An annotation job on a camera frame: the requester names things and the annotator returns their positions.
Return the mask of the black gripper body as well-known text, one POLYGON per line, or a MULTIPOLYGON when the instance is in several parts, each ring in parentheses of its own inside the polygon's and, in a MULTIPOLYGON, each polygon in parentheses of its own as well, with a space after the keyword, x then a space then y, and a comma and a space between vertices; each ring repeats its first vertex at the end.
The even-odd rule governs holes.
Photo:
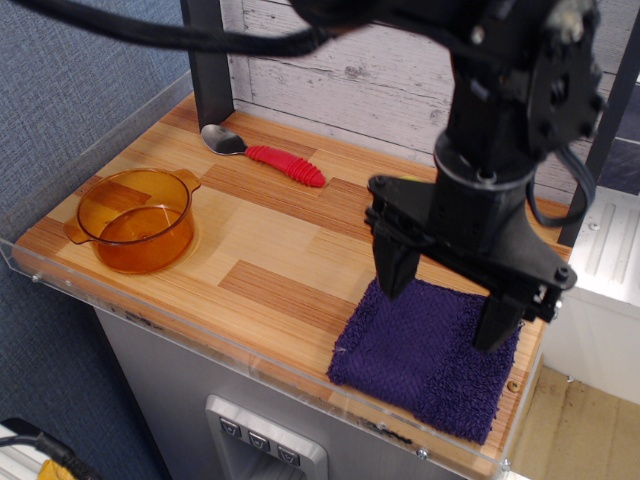
POLYGON ((533 230, 526 214, 532 166, 487 171, 445 135, 434 182, 376 175, 367 222, 488 290, 523 306, 522 318, 555 319, 576 273, 533 230))

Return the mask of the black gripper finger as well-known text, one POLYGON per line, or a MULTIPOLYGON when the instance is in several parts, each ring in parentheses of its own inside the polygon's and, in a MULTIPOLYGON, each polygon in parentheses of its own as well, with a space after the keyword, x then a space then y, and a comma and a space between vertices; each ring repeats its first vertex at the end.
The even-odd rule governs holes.
POLYGON ((393 301, 415 279, 421 252, 376 226, 373 229, 373 255, 378 284, 393 301))
POLYGON ((498 350, 516 330, 522 314, 522 304, 512 297, 490 295, 482 308, 474 347, 485 353, 498 350))

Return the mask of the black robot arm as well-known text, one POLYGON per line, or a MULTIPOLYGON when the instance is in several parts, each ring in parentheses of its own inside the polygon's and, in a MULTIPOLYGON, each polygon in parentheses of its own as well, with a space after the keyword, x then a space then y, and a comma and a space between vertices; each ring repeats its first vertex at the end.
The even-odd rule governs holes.
POLYGON ((478 350, 523 320, 550 320, 575 272, 532 229, 579 214, 539 213, 534 177, 548 155, 586 202, 595 183, 571 144, 594 133, 605 102, 592 46, 593 1, 297 1, 306 22, 343 33, 372 21, 422 34, 451 55, 454 92, 432 183, 375 176, 367 221, 380 288, 398 297, 429 257, 484 287, 478 350))

